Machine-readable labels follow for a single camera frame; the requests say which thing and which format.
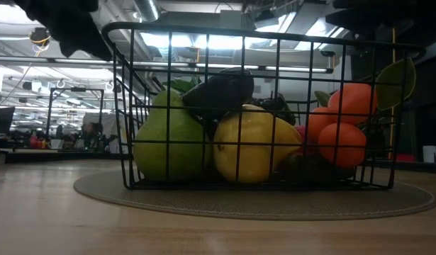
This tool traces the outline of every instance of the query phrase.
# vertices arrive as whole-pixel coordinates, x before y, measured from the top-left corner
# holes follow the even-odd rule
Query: eggplant
[[[252,98],[254,78],[249,70],[234,67],[219,71],[220,74],[208,78],[183,95],[185,106],[198,108],[222,108],[215,110],[191,109],[189,113],[207,121],[220,120],[230,109],[239,109]]]

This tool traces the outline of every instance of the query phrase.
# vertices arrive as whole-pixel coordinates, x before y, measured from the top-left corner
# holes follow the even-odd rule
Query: white cup
[[[423,146],[423,159],[427,163],[436,163],[436,146]]]

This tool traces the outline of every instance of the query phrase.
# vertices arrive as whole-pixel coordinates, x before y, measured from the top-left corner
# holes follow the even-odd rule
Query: desk
[[[80,176],[119,164],[82,160],[1,167],[0,255],[436,254],[436,208],[375,220],[227,220],[126,208],[73,190]],[[396,176],[436,194],[436,174]]]

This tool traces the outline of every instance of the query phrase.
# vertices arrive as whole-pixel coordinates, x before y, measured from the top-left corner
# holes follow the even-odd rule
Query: red object
[[[323,129],[318,138],[319,145],[335,145],[337,136],[337,123]],[[364,160],[364,146],[366,136],[353,125],[340,123],[339,146],[362,146],[362,147],[339,147],[337,148],[336,166],[353,167]],[[320,147],[320,153],[330,163],[334,163],[335,147]]]
[[[317,107],[313,109],[312,112],[328,113],[328,108]],[[323,128],[326,128],[333,123],[335,123],[335,121],[330,117],[330,115],[310,114],[308,124],[308,140],[316,144],[318,141],[318,136],[322,132]]]
[[[398,162],[415,162],[415,155],[413,154],[397,154]]]
[[[304,137],[306,136],[306,126],[305,125],[299,125],[299,126],[295,126],[296,131],[298,131],[298,133],[301,136],[301,144],[304,144]],[[309,139],[309,134],[308,134],[308,145],[311,144],[316,144],[316,142],[312,142],[311,139]],[[296,154],[298,155],[303,155],[304,153],[304,147],[301,146],[298,150],[296,150]],[[317,147],[312,147],[312,146],[307,146],[306,148],[306,156],[311,156],[314,154],[318,153],[318,148]]]
[[[340,90],[336,91],[328,101],[328,110],[330,113],[339,113]],[[342,113],[345,114],[363,114],[367,116],[341,116],[341,122],[356,125],[367,120],[370,113],[371,87],[368,84],[345,84],[342,92]],[[374,100],[372,103],[372,114],[376,110],[376,93],[374,91]],[[337,122],[337,115],[331,118]]]

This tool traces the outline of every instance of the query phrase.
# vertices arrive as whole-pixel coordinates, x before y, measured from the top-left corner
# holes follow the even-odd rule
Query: metal rack
[[[116,47],[116,44],[110,39],[109,33],[113,30],[129,30],[131,34],[130,38],[130,56],[129,59],[126,58],[126,56]],[[152,69],[149,66],[141,67],[139,64],[137,67],[134,65],[134,46],[135,46],[135,33],[140,31],[154,31],[154,32],[163,32],[168,33],[169,35],[169,41],[172,41],[172,35],[174,33],[191,33],[191,34],[202,34],[206,35],[206,42],[208,44],[210,40],[211,35],[226,35],[226,36],[237,36],[242,38],[242,47],[241,47],[241,63],[239,64],[239,67],[241,68],[241,74],[223,74],[223,73],[217,73],[217,72],[210,72],[208,65],[209,65],[209,49],[206,48],[206,57],[205,57],[205,65],[203,69],[200,69],[199,71],[185,71],[185,70],[178,70],[173,69],[174,63],[172,63],[172,44],[169,44],[169,55],[168,55],[168,62],[166,63],[166,69]],[[205,77],[205,82],[208,82],[208,78],[210,76],[234,76],[234,77],[244,77],[246,74],[244,73],[245,70],[245,38],[265,38],[265,39],[271,39],[275,40],[277,42],[276,47],[276,68],[271,71],[273,73],[272,75],[266,75],[264,72],[263,75],[261,74],[252,74],[251,76],[253,78],[266,78],[266,79],[275,79],[275,88],[274,88],[274,98],[277,97],[277,92],[279,90],[279,80],[282,79],[288,79],[288,80],[297,80],[297,81],[307,81],[308,82],[308,93],[307,98],[305,98],[306,102],[306,111],[294,111],[293,113],[298,114],[304,114],[306,116],[306,133],[304,140],[308,141],[308,117],[311,114],[315,114],[311,112],[311,105],[314,104],[311,100],[311,87],[313,81],[325,81],[325,82],[336,82],[339,83],[341,91],[342,87],[346,83],[360,83],[360,84],[370,84],[371,85],[371,98],[374,97],[374,87],[375,87],[375,74],[376,74],[376,64],[375,64],[375,58],[377,54],[377,50],[384,48],[384,49],[394,49],[397,52],[400,52],[403,55],[403,58],[406,60],[407,57],[412,56],[412,54],[418,54],[423,55],[424,49],[421,47],[416,47],[412,45],[401,45],[401,44],[392,44],[392,43],[385,43],[385,42],[366,42],[366,41],[356,41],[356,40],[343,40],[338,38],[319,38],[319,37],[312,37],[312,36],[306,36],[306,35],[296,35],[296,34],[279,34],[279,33],[258,33],[255,31],[246,31],[246,30],[229,30],[229,29],[217,29],[217,28],[195,28],[195,27],[186,27],[186,26],[170,26],[170,25],[154,25],[149,23],[110,23],[103,29],[103,37],[104,40],[112,47],[113,50],[113,71],[114,71],[114,84],[119,84],[123,87],[122,94],[123,94],[123,109],[118,108],[118,102],[117,102],[117,91],[114,89],[115,93],[115,104],[116,104],[116,119],[117,124],[120,125],[119,118],[124,118],[125,121],[125,135],[127,138],[127,142],[123,141],[123,134],[120,132],[120,126],[118,126],[118,139],[119,139],[119,147],[121,151],[121,168],[122,168],[122,175],[123,175],[123,184],[126,188],[129,189],[201,189],[201,190],[214,190],[214,189],[235,189],[235,190],[354,190],[354,189],[369,189],[369,190],[386,190],[393,187],[394,183],[394,176],[395,176],[395,167],[396,167],[396,155],[397,155],[397,144],[399,140],[399,131],[401,128],[401,112],[397,110],[395,114],[390,115],[389,117],[393,118],[396,124],[396,132],[395,132],[395,138],[394,138],[394,144],[392,147],[387,148],[388,151],[393,153],[392,159],[389,161],[390,164],[390,171],[389,176],[385,180],[381,180],[380,182],[377,182],[373,178],[374,176],[374,163],[377,162],[377,159],[372,158],[368,159],[365,157],[365,161],[362,163],[362,165],[358,168],[354,168],[354,175],[352,178],[345,179],[338,181],[334,183],[333,185],[315,185],[315,186],[309,186],[309,185],[300,185],[298,183],[290,182],[289,180],[278,180],[275,178],[271,178],[266,183],[259,183],[259,184],[239,184],[239,183],[228,183],[224,181],[217,181],[213,179],[206,179],[202,181],[194,181],[194,182],[188,182],[188,183],[153,183],[150,181],[146,181],[142,178],[140,171],[135,169],[133,166],[133,145],[135,143],[139,142],[149,142],[149,143],[162,143],[166,144],[167,147],[167,155],[166,155],[166,179],[169,178],[169,145],[171,144],[200,144],[202,145],[202,148],[205,148],[205,145],[219,145],[219,144],[225,144],[225,145],[237,145],[238,146],[238,152],[240,150],[241,145],[264,145],[264,146],[270,146],[272,153],[271,153],[271,161],[273,159],[273,151],[274,146],[286,146],[285,144],[277,144],[274,142],[274,139],[271,143],[267,144],[258,144],[258,143],[248,143],[248,142],[241,142],[240,141],[240,134],[241,134],[241,120],[242,120],[242,113],[243,112],[270,112],[274,114],[275,116],[277,113],[280,113],[279,111],[265,111],[265,110],[245,110],[240,109],[240,129],[239,129],[239,135],[238,135],[238,142],[206,142],[205,141],[205,131],[203,131],[203,140],[202,142],[187,142],[187,141],[171,141],[169,140],[169,131],[167,131],[167,140],[166,141],[141,141],[141,140],[135,140],[135,134],[137,130],[135,130],[135,125],[137,128],[140,128],[141,125],[143,125],[144,121],[146,120],[146,115],[143,117],[142,115],[142,109],[147,109],[149,111],[151,108],[163,108],[167,109],[167,119],[166,119],[166,125],[167,130],[169,130],[169,112],[171,109],[186,109],[186,110],[205,110],[205,111],[211,111],[211,110],[217,110],[216,108],[192,108],[192,107],[173,107],[170,106],[170,103],[168,103],[167,106],[152,106],[150,105],[150,97],[149,95],[152,95],[155,93],[155,91],[151,91],[149,86],[141,79],[138,72],[161,72],[167,74],[167,89],[170,91],[171,88],[171,74],[200,74]],[[309,72],[308,77],[292,77],[292,76],[281,76],[280,70],[282,67],[279,66],[279,59],[280,59],[280,44],[282,40],[294,40],[294,41],[306,41],[311,43],[311,49],[309,54],[309,66],[308,68],[310,70],[313,69],[313,56],[314,56],[314,43],[327,43],[327,44],[334,44],[334,45],[341,45],[342,52],[345,55],[348,47],[358,47],[358,48],[366,48],[370,49],[372,51],[372,77],[371,81],[352,81],[352,80],[346,80],[344,79],[345,74],[345,57],[342,58],[342,71],[341,71],[341,79],[319,79],[315,78],[313,76],[312,72]],[[129,76],[125,77],[126,70],[128,70]],[[117,77],[117,73],[121,72],[121,79]],[[401,86],[401,96],[404,97],[405,93],[405,77],[406,77],[406,68],[403,70],[403,82],[401,84],[387,84],[390,86]],[[138,81],[138,83],[142,84],[144,88],[144,99],[141,100],[138,95],[136,95],[133,92],[133,83],[134,79]],[[399,109],[402,109],[403,101],[401,101]],[[339,111],[338,115],[338,122],[340,118],[343,115],[354,115],[354,114],[344,114],[341,113],[341,110]],[[371,120],[372,118],[377,117],[376,113],[369,113],[368,116]],[[371,128],[374,128],[376,124],[372,124],[371,121],[369,121],[369,124],[367,126],[367,132],[371,130]],[[318,147],[317,144],[308,144],[305,142],[304,144],[298,144],[303,146],[303,151],[306,152],[308,147]],[[123,146],[128,147],[128,153],[129,153],[129,165],[125,164],[125,159],[123,156]],[[335,148],[335,161],[337,158],[337,149],[339,147],[349,147],[349,146],[340,146],[337,144],[333,146],[327,146],[327,147],[334,147]],[[376,149],[368,148],[367,146],[364,147],[364,153],[367,155],[368,151],[374,151]],[[204,166],[204,156],[202,156],[202,170],[207,172],[209,169]],[[238,171],[239,171],[239,157],[237,157],[237,166],[236,166],[236,178],[238,178]],[[272,165],[270,165],[270,173],[273,172]],[[334,169],[330,169],[330,171],[336,172],[337,168],[334,167]]]

